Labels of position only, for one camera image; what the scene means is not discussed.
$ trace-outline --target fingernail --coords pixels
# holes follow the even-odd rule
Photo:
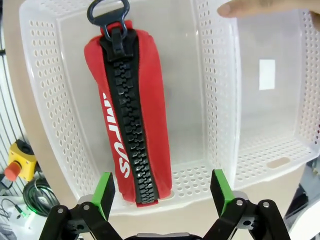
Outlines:
[[[229,4],[225,3],[217,9],[217,12],[221,16],[228,16],[231,12],[231,7]]]

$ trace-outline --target robotic arm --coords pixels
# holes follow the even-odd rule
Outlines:
[[[204,237],[189,233],[138,233],[125,240],[231,240],[237,229],[248,230],[254,240],[290,240],[274,201],[262,200],[256,205],[235,197],[220,169],[212,171],[210,190],[219,219]],[[73,209],[53,207],[39,240],[77,240],[82,233],[91,233],[96,240],[123,240],[108,222],[114,196],[114,179],[108,172],[101,177],[91,201]]]

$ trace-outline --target beige table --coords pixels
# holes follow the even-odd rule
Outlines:
[[[19,7],[23,1],[3,1],[4,38],[13,90],[27,136],[38,162],[60,202],[70,208],[76,204],[76,199],[59,168],[45,134],[27,73],[19,24]],[[260,183],[244,191],[254,203],[262,199],[274,200],[281,214],[285,214],[302,173],[303,167],[274,181]],[[123,238],[143,232],[160,234],[190,232],[203,236],[217,217],[213,200],[207,200],[170,212],[145,216],[111,217],[110,222]],[[248,234],[240,232],[234,239],[250,238]]]

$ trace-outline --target human hand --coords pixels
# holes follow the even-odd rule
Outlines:
[[[309,9],[313,25],[320,31],[320,0],[231,0],[217,12],[225,18],[240,18],[293,9]]]

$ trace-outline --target green strip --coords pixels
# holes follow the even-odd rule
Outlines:
[[[235,199],[235,195],[232,192],[230,185],[226,179],[226,176],[224,175],[224,172],[222,169],[216,169],[214,170],[215,176],[218,179],[223,197],[224,197],[224,204],[221,215],[225,212],[227,205]]]
[[[104,196],[105,190],[107,188],[109,177],[110,177],[110,172],[105,172],[101,176],[99,183],[94,191],[92,201],[91,201],[95,206],[97,206],[99,208],[99,211],[105,220],[107,220],[107,219],[106,219],[105,213],[103,211],[101,202],[103,200],[103,196]]]

